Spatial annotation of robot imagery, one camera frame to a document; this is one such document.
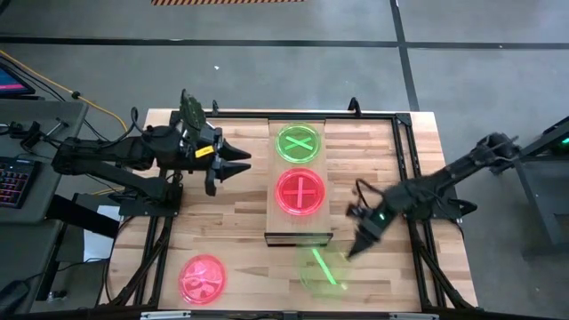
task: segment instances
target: black clamp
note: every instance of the black clamp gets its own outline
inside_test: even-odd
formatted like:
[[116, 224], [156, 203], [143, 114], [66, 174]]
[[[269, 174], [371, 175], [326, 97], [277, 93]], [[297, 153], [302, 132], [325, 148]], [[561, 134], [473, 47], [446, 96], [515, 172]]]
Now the black clamp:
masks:
[[212, 116], [217, 116], [220, 113], [220, 106], [217, 104], [216, 100], [212, 102]]
[[356, 97], [353, 97], [353, 98], [349, 101], [348, 111], [356, 111], [356, 112], [355, 112], [356, 117], [362, 116], [362, 109], [359, 107], [359, 102], [357, 102]]

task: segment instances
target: orange warning stripe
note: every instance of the orange warning stripe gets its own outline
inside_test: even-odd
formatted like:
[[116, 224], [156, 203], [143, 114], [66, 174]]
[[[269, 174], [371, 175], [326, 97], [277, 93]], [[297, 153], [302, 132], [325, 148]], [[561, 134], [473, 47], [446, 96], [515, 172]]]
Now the orange warning stripe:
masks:
[[304, 0], [152, 0], [153, 5], [274, 4], [291, 2], [304, 2]]

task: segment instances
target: rgb keyboard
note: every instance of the rgb keyboard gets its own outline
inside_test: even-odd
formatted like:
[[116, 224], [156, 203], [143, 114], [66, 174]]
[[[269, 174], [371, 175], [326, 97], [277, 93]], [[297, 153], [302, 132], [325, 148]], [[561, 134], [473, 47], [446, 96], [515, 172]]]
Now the rgb keyboard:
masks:
[[21, 208], [40, 163], [0, 156], [0, 207]]

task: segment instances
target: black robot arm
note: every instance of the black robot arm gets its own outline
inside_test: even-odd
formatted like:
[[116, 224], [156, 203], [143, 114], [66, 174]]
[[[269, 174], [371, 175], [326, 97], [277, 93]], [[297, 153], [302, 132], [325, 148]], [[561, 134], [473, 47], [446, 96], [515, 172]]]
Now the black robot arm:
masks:
[[[448, 164], [441, 170], [423, 177], [402, 181], [385, 191], [380, 191], [362, 180], [358, 180], [357, 190], [360, 201], [350, 204], [346, 214], [358, 221], [356, 241], [348, 258], [378, 243], [381, 234], [399, 214], [404, 213], [410, 220], [431, 219], [435, 206], [446, 214], [438, 218], [459, 219], [464, 214], [476, 210], [476, 205], [464, 200], [449, 199], [443, 201], [448, 188], [453, 187], [482, 168], [501, 166], [514, 158], [519, 147], [503, 133], [492, 133], [480, 140], [470, 152], [460, 159]], [[381, 194], [381, 203], [371, 208], [366, 205], [362, 195], [362, 186], [372, 192]]]
[[168, 204], [181, 197], [179, 183], [169, 183], [164, 177], [142, 178], [124, 170], [145, 171], [156, 161], [161, 170], [205, 171], [205, 192], [215, 196], [215, 180], [224, 181], [251, 167], [231, 161], [251, 155], [229, 145], [221, 128], [202, 124], [197, 129], [191, 134], [186, 130], [184, 135], [176, 124], [149, 126], [140, 130], [141, 136], [111, 142], [67, 138], [59, 145], [52, 167], [61, 174], [89, 174], [115, 182], [137, 191], [137, 197], [147, 203]]

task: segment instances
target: wooden platform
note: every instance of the wooden platform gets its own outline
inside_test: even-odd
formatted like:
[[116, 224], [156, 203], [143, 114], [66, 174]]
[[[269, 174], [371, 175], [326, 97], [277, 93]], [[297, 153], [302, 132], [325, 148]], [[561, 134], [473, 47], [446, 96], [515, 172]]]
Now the wooden platform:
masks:
[[[171, 110], [151, 109], [147, 124], [167, 124]], [[444, 166], [433, 113], [412, 113], [421, 170], [429, 174]], [[268, 248], [266, 227], [268, 120], [219, 119], [225, 137], [252, 154], [252, 169], [218, 185], [218, 195], [204, 193], [204, 175], [185, 175], [185, 197], [173, 224], [160, 298], [162, 309], [419, 311], [417, 284], [408, 231], [397, 220], [382, 242], [352, 262], [345, 280], [349, 290], [340, 300], [313, 298], [302, 287], [295, 264], [295, 248]], [[325, 123], [328, 195], [333, 241], [348, 248], [354, 225], [345, 209], [354, 199], [356, 178], [385, 188], [399, 181], [391, 126], [386, 121], [328, 120]], [[157, 170], [143, 175], [156, 175]], [[113, 296], [140, 264], [148, 218], [135, 218], [116, 240], [109, 287]], [[449, 222], [433, 221], [440, 266], [464, 298], [476, 305], [461, 233]], [[218, 300], [190, 306], [178, 293], [178, 275], [186, 261], [200, 253], [218, 257], [228, 271], [228, 284]], [[435, 300], [428, 276], [429, 297]]]
[[310, 214], [308, 217], [296, 217], [283, 211], [276, 201], [276, 186], [278, 179], [283, 173], [292, 168], [307, 168], [315, 172], [325, 186], [328, 185], [328, 174], [326, 168], [326, 148], [325, 148], [325, 123], [307, 122], [320, 135], [320, 151], [315, 159], [307, 164], [292, 164], [284, 160], [276, 152], [276, 136], [289, 123], [283, 121], [268, 122], [268, 165], [272, 170], [268, 171], [266, 181], [268, 183], [267, 190], [267, 233], [265, 238], [267, 244], [288, 244], [288, 245], [310, 245], [310, 244], [328, 244], [330, 237], [326, 234], [332, 232], [330, 223], [330, 197], [325, 196], [320, 208]]

